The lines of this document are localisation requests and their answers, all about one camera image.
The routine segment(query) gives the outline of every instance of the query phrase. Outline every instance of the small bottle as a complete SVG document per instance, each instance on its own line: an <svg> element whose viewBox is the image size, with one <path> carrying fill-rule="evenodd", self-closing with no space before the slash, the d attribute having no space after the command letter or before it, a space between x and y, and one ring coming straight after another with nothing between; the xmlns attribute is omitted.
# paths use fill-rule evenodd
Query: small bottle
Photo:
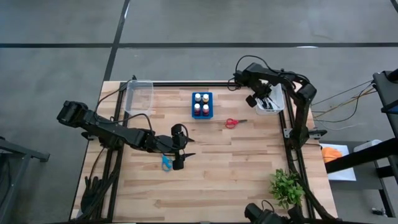
<svg viewBox="0 0 398 224"><path fill-rule="evenodd" d="M204 116L209 115L209 105L203 105L203 115Z"/></svg>
<svg viewBox="0 0 398 224"><path fill-rule="evenodd" d="M201 96L199 93L195 94L195 102L200 103Z"/></svg>
<svg viewBox="0 0 398 224"><path fill-rule="evenodd" d="M208 103L209 102L209 94L204 94L203 95L203 103Z"/></svg>
<svg viewBox="0 0 398 224"><path fill-rule="evenodd" d="M200 104L195 103L195 106L193 107L195 115L200 115Z"/></svg>

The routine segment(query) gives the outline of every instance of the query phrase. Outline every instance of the green plant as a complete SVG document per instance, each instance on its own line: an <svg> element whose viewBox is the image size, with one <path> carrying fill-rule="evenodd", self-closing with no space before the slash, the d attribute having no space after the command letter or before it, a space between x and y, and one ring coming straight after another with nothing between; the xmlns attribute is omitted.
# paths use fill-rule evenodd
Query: green plant
<svg viewBox="0 0 398 224"><path fill-rule="evenodd" d="M270 193L279 201L278 206L288 209L289 205L301 206L301 196L304 194L303 188L296 183L297 175L288 174L282 169L277 169L275 174L271 174Z"/></svg>

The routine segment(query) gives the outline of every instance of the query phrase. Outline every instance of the wooden table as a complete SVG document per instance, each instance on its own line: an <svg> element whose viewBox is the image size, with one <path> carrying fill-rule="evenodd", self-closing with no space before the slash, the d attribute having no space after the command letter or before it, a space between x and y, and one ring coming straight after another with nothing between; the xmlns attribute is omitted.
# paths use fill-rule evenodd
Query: wooden table
<svg viewBox="0 0 398 224"><path fill-rule="evenodd" d="M118 88L119 82L104 82L101 98ZM191 117L194 91L213 92L212 119ZM170 135L170 128L182 123L188 128L190 138L195 140L188 143L185 152L196 155L185 161L183 170L165 172L161 168L160 154L125 146L114 222L248 222L244 217L246 205L254 202L261 207L263 199L273 203L277 213L287 215L268 190L270 174L276 169L287 169L278 115L257 115L245 101L251 94L249 89L231 92L225 87L155 87L154 93L150 120L156 135ZM104 100L98 114L106 118L112 116L116 100L117 94ZM227 129L224 126L227 118L249 121L235 129ZM313 125L310 117L307 126ZM145 118L136 117L129 121L128 127L147 128L148 124ZM75 218L80 209L84 177L89 176L101 149L98 141L88 145L71 218ZM336 217L319 147L305 145L302 151L311 190ZM98 177L102 177L104 160L105 153L94 172ZM110 190L103 214L108 211L109 195Z"/></svg>

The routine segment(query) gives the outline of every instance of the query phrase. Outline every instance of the concrete floor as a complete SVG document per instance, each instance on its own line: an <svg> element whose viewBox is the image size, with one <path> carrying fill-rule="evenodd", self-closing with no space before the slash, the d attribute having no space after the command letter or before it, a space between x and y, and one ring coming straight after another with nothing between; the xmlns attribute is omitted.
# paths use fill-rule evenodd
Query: concrete floor
<svg viewBox="0 0 398 224"><path fill-rule="evenodd" d="M112 43L124 0L0 1L0 43ZM131 0L121 42L394 42L398 13L388 0ZM55 119L64 100L98 100L111 49L0 49L0 135L51 153L32 161L19 191L12 223L68 219L86 141ZM314 102L398 67L397 47L263 49L119 49L111 80L132 75L151 80L225 80L245 54L274 68L309 77ZM242 61L240 68L252 60ZM313 107L325 110L358 90ZM322 119L341 119L354 105ZM356 115L328 124L327 140L366 141L392 137L377 94L362 98ZM391 190L395 198L398 190ZM378 192L334 191L340 218L393 223L369 214L381 207Z"/></svg>

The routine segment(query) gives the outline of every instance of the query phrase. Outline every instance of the red scissors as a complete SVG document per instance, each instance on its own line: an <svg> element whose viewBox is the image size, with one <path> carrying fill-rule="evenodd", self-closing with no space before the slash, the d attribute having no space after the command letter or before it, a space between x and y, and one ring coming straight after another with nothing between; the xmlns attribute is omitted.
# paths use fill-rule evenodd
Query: red scissors
<svg viewBox="0 0 398 224"><path fill-rule="evenodd" d="M229 128L229 129L232 129L232 128L235 128L235 126L236 126L238 123L243 123L243 122L246 122L246 121L247 121L246 119L244 119L244 120L235 120L235 119L232 119L232 118L228 118L228 119L226 120L225 126L226 126L227 128Z"/></svg>

